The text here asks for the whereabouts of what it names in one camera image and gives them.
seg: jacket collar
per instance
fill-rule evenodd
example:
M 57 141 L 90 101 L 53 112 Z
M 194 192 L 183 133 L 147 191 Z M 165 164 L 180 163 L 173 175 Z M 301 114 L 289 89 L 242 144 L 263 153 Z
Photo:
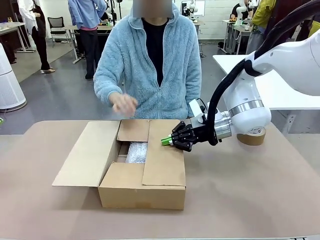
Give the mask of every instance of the jacket collar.
M 175 24 L 178 21 L 179 15 L 180 15 L 180 11 L 178 7 L 174 2 L 172 2 L 172 15 L 169 18 L 168 24 Z M 133 7 L 131 8 L 128 22 L 133 29 L 144 29 L 144 25 L 141 20 L 141 17 L 133 16 Z

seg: white shirt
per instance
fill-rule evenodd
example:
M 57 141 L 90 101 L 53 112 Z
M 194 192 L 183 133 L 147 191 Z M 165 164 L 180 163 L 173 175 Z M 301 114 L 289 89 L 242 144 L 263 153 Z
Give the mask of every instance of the white shirt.
M 31 11 L 35 6 L 32 0 L 17 0 L 19 5 L 19 12 L 25 22 L 25 26 L 28 29 L 29 34 L 32 33 L 32 28 L 35 27 L 38 30 L 36 21 L 36 15 Z

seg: white air purifier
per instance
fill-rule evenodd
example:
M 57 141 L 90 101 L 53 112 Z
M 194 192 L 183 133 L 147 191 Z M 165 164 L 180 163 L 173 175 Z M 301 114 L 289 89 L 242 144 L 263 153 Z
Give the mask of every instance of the white air purifier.
M 11 112 L 27 104 L 24 93 L 0 43 L 0 112 Z

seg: gray pants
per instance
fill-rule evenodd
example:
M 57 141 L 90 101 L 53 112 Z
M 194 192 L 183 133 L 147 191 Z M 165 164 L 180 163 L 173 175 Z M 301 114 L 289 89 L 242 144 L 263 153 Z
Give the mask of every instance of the gray pants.
M 261 32 L 251 32 L 245 54 L 258 50 L 263 43 L 264 35 Z

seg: person's right hand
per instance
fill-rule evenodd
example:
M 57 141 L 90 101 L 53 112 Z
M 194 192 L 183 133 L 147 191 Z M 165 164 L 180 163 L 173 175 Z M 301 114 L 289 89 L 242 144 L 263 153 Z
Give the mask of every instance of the person's right hand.
M 113 92 L 109 96 L 109 101 L 113 104 L 113 110 L 126 117 L 133 117 L 136 113 L 138 101 L 128 94 Z

